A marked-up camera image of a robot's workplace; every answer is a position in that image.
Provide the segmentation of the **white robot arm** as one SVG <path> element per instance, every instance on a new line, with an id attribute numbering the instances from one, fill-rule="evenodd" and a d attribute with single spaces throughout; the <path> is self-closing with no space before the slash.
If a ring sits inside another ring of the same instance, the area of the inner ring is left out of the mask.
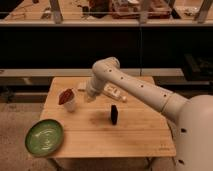
<path id="1" fill-rule="evenodd" d="M 86 84 L 95 99 L 107 82 L 115 84 L 176 124 L 176 171 L 213 171 L 213 95 L 190 99 L 136 79 L 120 70 L 115 57 L 96 61 Z"/>

